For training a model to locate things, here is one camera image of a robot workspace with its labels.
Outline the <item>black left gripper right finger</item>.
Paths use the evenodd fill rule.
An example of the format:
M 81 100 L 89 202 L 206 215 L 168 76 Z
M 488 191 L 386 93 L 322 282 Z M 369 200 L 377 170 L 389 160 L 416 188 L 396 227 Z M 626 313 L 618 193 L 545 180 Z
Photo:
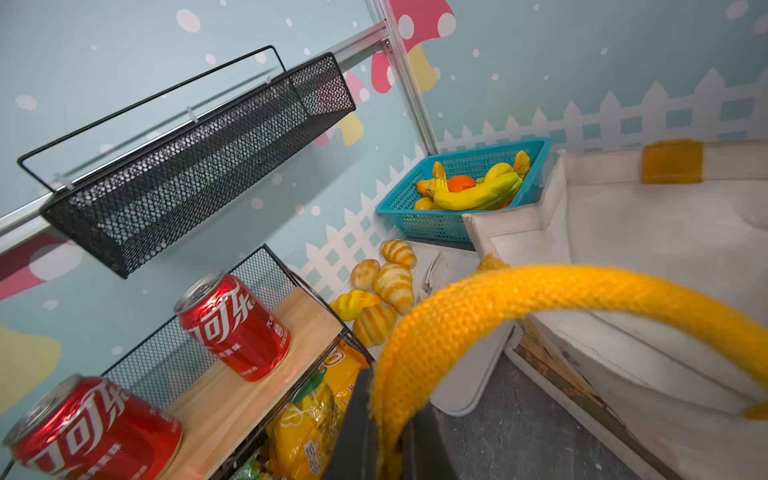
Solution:
M 435 409 L 427 404 L 406 424 L 401 438 L 405 480 L 457 480 L 440 436 Z

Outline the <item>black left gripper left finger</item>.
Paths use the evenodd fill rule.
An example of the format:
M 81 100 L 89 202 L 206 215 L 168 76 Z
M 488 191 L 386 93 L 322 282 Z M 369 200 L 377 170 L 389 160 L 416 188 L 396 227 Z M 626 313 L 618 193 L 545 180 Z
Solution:
M 372 383 L 373 370 L 361 370 L 322 480 L 375 478 L 375 422 L 369 413 Z

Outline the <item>yellow snack bag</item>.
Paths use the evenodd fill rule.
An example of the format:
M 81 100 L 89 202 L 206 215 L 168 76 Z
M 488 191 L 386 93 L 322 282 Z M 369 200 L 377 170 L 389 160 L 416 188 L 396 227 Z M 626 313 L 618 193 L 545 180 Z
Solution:
M 235 479 L 319 479 L 342 430 L 364 355 L 340 341 L 268 425 L 266 446 Z

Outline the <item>canvas tote bag yellow handles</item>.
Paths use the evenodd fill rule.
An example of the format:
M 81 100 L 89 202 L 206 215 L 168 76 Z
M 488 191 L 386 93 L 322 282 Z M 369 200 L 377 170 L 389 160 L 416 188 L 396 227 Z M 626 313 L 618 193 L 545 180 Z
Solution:
M 767 145 L 565 153 L 539 202 L 465 218 L 552 356 L 685 479 L 767 475 Z M 403 473 L 378 434 L 377 475 Z

